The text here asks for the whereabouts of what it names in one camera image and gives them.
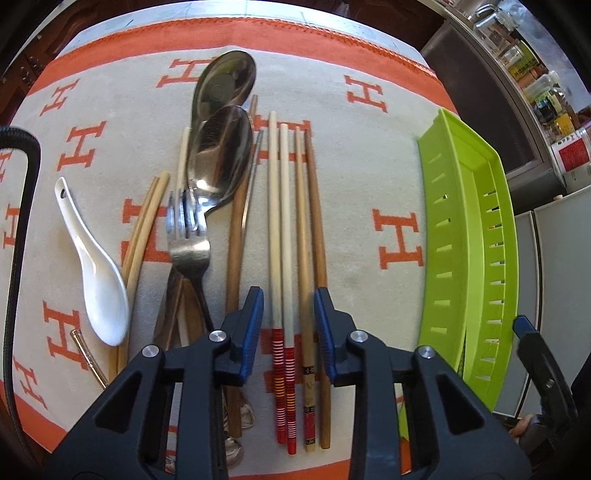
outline orange border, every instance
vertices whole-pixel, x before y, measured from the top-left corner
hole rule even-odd
[[[445,88],[429,68],[396,52],[324,28],[244,17],[172,20],[108,35],[50,62],[29,94],[67,76],[129,57],[226,45],[321,60],[360,70],[456,111]]]
[[[6,396],[4,395],[4,382],[0,380],[0,398],[6,405]],[[66,436],[66,431],[47,420],[37,410],[31,407],[21,397],[16,395],[17,412],[21,419],[22,429],[29,434],[45,450],[52,452]]]

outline spoon bowl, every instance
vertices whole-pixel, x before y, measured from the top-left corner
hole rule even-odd
[[[228,201],[240,185],[249,163],[252,130],[248,113],[229,105],[214,113],[195,137],[187,179],[203,214]]]
[[[245,51],[232,50],[212,61],[203,73],[193,94],[191,128],[197,132],[220,108],[242,105],[256,78],[254,59]]]
[[[64,177],[58,179],[54,191],[82,265],[84,303],[90,325],[103,342],[117,346],[129,328],[129,301],[119,269],[82,221]]]

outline green plastic tray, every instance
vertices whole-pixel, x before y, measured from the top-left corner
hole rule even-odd
[[[445,109],[418,140],[427,216],[419,345],[432,345],[493,409],[511,354],[518,258],[499,155]]]

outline fork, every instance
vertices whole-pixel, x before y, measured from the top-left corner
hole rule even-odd
[[[208,331],[213,330],[203,293],[203,274],[209,267],[211,250],[205,215],[188,190],[171,192],[166,214],[168,252],[173,267],[188,278],[195,290]]]

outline wooden chopstick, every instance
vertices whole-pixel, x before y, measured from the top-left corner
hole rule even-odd
[[[294,306],[291,262],[290,150],[287,124],[279,126],[281,159],[281,284],[283,301],[283,341],[285,345],[285,413],[287,453],[295,455],[296,438],[296,356],[294,353]]]
[[[141,229],[142,223],[144,223],[144,219],[146,217],[146,212],[148,209],[148,204],[152,200],[154,196],[154,191],[156,190],[156,185],[158,184],[158,177],[154,177],[152,179],[152,183],[150,188],[148,189],[148,193],[144,197],[144,201],[142,206],[139,210],[139,215],[137,220],[135,221],[134,228],[131,232],[131,237],[129,238],[129,245],[127,246],[127,251],[125,252],[125,258],[123,259],[123,264],[121,266],[121,277],[123,278],[123,283],[127,286],[127,280],[129,278],[129,272],[131,270],[131,260],[134,256],[135,247],[138,243],[138,234],[139,230]],[[109,349],[109,367],[108,367],[108,379],[109,383],[111,383],[115,377],[119,374],[119,347],[115,346]]]
[[[312,257],[314,259],[314,283],[316,288],[328,286],[326,272],[326,251],[320,211],[320,194],[316,176],[316,159],[312,147],[312,132],[304,132],[306,156],[308,159],[308,196],[310,198],[310,230],[312,233]],[[330,448],[330,381],[320,362],[320,447]]]
[[[148,243],[148,237],[150,236],[150,231],[152,230],[152,226],[154,224],[154,220],[156,219],[156,215],[158,214],[158,208],[160,207],[160,203],[162,202],[162,197],[164,196],[164,191],[166,190],[166,187],[168,185],[169,178],[170,174],[167,171],[163,171],[158,177],[158,183],[156,184],[154,194],[152,195],[152,198],[150,199],[150,202],[146,209],[144,221],[139,227],[137,244],[134,249],[133,257],[131,260],[131,267],[129,269],[129,277],[126,283],[127,298],[129,301],[130,312],[134,311],[135,293],[138,288],[139,272],[142,267],[144,252],[146,249],[146,245]],[[127,365],[128,349],[129,334],[127,334],[126,338],[119,345],[117,350],[118,373],[120,373]]]
[[[183,279],[183,298],[185,317],[187,318],[187,334],[189,343],[193,343],[207,331],[203,320],[203,313],[199,306],[199,299],[193,288],[193,284],[188,278]]]
[[[253,95],[249,115],[254,118],[258,95]],[[256,145],[252,144],[251,157],[254,154]],[[242,182],[236,189],[232,201],[232,219],[230,220],[230,232],[228,239],[228,270],[226,274],[226,314],[239,309],[240,301],[240,276],[242,273],[242,256],[244,245],[242,245],[242,217],[246,205],[246,193],[248,191],[248,175],[244,175]],[[226,409],[228,411],[228,434],[230,437],[240,438],[242,436],[242,415],[240,407],[242,400],[240,388],[225,387]]]
[[[277,441],[285,443],[285,362],[281,305],[281,216],[279,202],[279,161],[277,159],[277,114],[269,115],[269,286],[271,290],[273,373]]]
[[[304,136],[300,127],[295,128],[295,197],[297,202],[297,263],[298,295],[300,299],[300,329],[302,367],[304,374],[304,440],[306,452],[316,449],[316,350],[314,348],[314,323],[312,298],[314,290],[310,278],[308,258],[308,217],[306,215],[306,191],[304,188],[304,163],[302,146]]]

